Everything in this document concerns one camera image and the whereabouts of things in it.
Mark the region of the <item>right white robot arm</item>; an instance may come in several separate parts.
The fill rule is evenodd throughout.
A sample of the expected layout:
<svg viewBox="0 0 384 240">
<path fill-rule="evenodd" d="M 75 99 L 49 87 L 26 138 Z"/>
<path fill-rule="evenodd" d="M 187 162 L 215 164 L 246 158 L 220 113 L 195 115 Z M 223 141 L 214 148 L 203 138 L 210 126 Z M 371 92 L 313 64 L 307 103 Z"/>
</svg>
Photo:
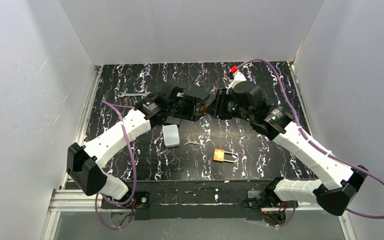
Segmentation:
<svg viewBox="0 0 384 240">
<path fill-rule="evenodd" d="M 327 150 L 315 148 L 293 116 L 279 105 L 266 103 L 262 89 L 252 81 L 218 89 L 205 112 L 220 120 L 247 121 L 253 130 L 288 150 L 316 174 L 317 179 L 312 180 L 275 178 L 264 190 L 264 198 L 273 205 L 308 202 L 341 216 L 367 177 L 362 171 L 330 158 Z"/>
</svg>

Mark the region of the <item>small brass padlock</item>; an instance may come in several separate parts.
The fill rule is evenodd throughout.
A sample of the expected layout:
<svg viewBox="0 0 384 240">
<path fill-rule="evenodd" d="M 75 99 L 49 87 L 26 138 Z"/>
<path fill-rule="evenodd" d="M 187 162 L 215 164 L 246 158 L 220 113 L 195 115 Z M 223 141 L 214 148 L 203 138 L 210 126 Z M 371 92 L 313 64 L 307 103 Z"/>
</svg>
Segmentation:
<svg viewBox="0 0 384 240">
<path fill-rule="evenodd" d="M 207 105 L 205 103 L 199 103 L 196 105 L 196 111 L 202 115 L 206 114 L 206 108 L 207 108 Z"/>
</svg>

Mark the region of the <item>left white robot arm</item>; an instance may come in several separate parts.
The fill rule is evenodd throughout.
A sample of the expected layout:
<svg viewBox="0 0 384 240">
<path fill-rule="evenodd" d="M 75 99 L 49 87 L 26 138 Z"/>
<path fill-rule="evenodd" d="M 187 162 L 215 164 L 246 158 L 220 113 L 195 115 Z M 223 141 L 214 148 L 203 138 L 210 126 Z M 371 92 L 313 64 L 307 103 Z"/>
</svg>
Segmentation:
<svg viewBox="0 0 384 240">
<path fill-rule="evenodd" d="M 102 194 L 127 203 L 135 194 L 136 165 L 132 165 L 133 186 L 104 171 L 108 161 L 124 147 L 131 150 L 131 142 L 155 126 L 162 126 L 167 118 L 197 121 L 205 113 L 208 92 L 187 90 L 179 86 L 164 86 L 149 92 L 127 114 L 104 133 L 84 143 L 72 143 L 67 149 L 66 172 L 86 196 Z"/>
</svg>

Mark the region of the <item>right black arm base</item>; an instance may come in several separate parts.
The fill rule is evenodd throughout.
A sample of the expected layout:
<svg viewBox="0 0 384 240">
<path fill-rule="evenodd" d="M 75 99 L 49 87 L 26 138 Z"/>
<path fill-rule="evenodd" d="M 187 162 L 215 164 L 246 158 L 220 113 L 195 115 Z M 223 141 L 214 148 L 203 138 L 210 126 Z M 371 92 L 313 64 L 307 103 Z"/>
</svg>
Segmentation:
<svg viewBox="0 0 384 240">
<path fill-rule="evenodd" d="M 279 229 L 289 224 L 299 206 L 297 201 L 277 201 L 263 190 L 249 190 L 241 206 L 246 209 L 260 210 L 263 221 L 268 227 Z"/>
</svg>

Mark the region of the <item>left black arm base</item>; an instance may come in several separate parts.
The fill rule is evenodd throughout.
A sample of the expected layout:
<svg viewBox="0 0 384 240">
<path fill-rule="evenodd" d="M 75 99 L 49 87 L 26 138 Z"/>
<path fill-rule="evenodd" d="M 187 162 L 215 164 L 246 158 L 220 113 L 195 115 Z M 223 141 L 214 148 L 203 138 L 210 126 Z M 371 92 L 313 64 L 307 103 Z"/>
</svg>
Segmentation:
<svg viewBox="0 0 384 240">
<path fill-rule="evenodd" d="M 122 210 L 110 213 L 110 220 L 112 228 L 117 227 L 118 229 L 123 229 L 131 224 L 137 215 L 137 210 L 148 209 L 150 206 L 151 194 L 149 191 L 136 191 L 134 196 L 125 204 L 122 202 L 126 201 L 130 197 L 130 192 L 127 193 L 127 196 L 124 196 L 122 199 L 113 199 L 109 196 L 102 196 L 101 208 L 104 208 L 104 204 L 108 204 L 110 210 Z"/>
</svg>

